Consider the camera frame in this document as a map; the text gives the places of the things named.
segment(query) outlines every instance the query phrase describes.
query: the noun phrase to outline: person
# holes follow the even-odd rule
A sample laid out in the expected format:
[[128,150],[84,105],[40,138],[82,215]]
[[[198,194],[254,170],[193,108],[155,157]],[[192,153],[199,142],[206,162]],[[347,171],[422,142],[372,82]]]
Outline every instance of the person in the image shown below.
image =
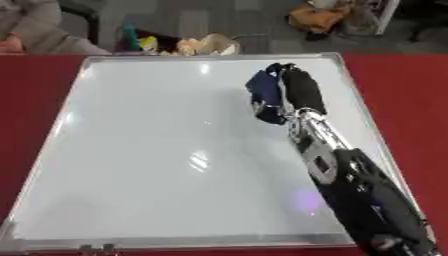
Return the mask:
[[60,29],[61,19],[57,0],[0,0],[0,54],[109,54]]

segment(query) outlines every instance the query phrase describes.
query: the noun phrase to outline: bag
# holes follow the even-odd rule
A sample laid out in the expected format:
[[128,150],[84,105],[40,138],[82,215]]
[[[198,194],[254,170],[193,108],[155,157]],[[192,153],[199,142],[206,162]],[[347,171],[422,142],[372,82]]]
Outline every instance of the bag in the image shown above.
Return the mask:
[[308,3],[303,3],[289,12],[288,24],[316,34],[323,34],[345,18],[350,10],[351,6],[347,3],[336,5],[335,8],[329,10],[317,9]]

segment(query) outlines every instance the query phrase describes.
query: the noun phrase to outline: chair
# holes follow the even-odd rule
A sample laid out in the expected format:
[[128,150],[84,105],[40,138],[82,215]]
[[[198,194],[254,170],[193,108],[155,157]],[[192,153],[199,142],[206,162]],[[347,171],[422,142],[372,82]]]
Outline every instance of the chair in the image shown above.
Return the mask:
[[401,0],[387,0],[383,11],[381,12],[378,19],[378,28],[376,30],[376,35],[383,35],[389,25],[392,17],[400,5]]
[[87,21],[87,37],[93,44],[98,44],[100,30],[100,16],[98,10],[95,10],[88,5],[74,2],[73,0],[59,0],[59,4],[63,12],[80,16]]

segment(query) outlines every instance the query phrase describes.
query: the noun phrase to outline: person's hand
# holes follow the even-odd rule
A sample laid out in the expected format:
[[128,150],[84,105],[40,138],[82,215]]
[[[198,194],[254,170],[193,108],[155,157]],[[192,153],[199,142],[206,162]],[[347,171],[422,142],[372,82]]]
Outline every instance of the person's hand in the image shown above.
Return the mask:
[[0,53],[21,54],[24,53],[22,40],[15,35],[9,35],[6,40],[0,41]]

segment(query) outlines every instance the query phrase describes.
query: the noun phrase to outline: robotic hand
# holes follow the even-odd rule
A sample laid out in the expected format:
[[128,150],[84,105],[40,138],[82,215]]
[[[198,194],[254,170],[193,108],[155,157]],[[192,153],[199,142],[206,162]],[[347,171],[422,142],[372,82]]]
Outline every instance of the robotic hand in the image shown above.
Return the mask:
[[258,119],[288,123],[312,180],[359,248],[372,256],[440,255],[426,220],[408,198],[327,122],[319,87],[307,72],[276,63],[246,87]]

